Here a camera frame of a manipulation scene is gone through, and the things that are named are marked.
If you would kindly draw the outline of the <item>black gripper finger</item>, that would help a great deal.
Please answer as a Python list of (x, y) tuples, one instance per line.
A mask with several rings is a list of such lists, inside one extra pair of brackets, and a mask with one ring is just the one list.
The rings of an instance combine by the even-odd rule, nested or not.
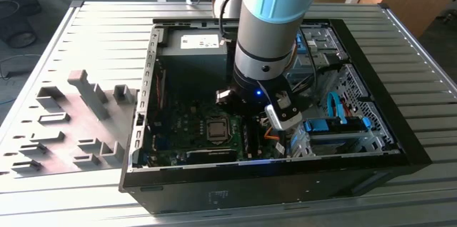
[(216, 91), (216, 104), (220, 108), (236, 108), (237, 97), (231, 89), (220, 89)]

